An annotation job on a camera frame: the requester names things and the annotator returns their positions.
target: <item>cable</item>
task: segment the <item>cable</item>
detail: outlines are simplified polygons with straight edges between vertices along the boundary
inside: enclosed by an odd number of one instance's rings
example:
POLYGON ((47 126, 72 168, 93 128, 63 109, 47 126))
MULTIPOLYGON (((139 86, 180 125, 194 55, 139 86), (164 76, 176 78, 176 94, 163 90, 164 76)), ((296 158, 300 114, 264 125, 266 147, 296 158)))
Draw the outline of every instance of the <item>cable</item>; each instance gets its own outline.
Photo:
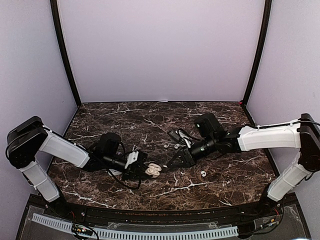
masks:
POLYGON ((85 226, 83 223, 80 223, 80 222, 78 222, 78 221, 75 220, 75 219, 76 219, 76 216, 75 216, 75 214, 74 214, 73 211, 71 211, 71 213, 72 213, 72 215, 73 215, 73 219, 74 219, 74 220, 70 220, 70 219, 67 219, 67 218, 61 216, 60 214, 58 214, 49 204, 47 204, 47 206, 50 208, 50 210, 51 210, 52 212, 54 212, 54 214, 56 214, 57 216, 59 216, 59 218, 64 219, 64 220, 67 220, 67 221, 71 221, 72 224, 79 224, 79 225, 81 225, 81 226, 84 226, 84 227, 90 229, 90 230, 94 233, 94 235, 96 236, 96 239, 97 239, 97 240, 100 239, 98 233, 97 233, 92 227, 90 227, 90 226, 85 226))
POLYGON ((305 177, 304 180, 305 180, 305 181, 309 181, 309 180, 312 178, 312 176, 314 175, 314 173, 315 173, 315 172, 312 172, 312 173, 310 174, 310 176, 309 176, 309 177, 305 177))

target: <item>marble tabletop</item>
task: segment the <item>marble tabletop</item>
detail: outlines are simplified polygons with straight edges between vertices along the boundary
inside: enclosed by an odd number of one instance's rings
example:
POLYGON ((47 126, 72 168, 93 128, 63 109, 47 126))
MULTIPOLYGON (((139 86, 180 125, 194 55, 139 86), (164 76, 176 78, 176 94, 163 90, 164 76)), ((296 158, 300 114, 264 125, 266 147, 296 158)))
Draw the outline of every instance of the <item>marble tabletop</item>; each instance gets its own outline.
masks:
MULTIPOLYGON (((103 133, 119 134, 127 150, 141 149, 149 163, 165 165, 176 153, 169 130, 183 128, 200 138, 193 121, 213 113, 225 129, 248 123, 235 102, 114 102, 85 103, 76 113, 66 138, 89 147, 103 133)), ((163 172, 130 190, 105 170, 85 172, 54 158, 49 176, 70 203, 123 210, 199 210, 258 201, 264 187, 275 179, 262 150, 200 159, 190 168, 163 172)), ((137 181, 127 181, 135 186, 137 181)))

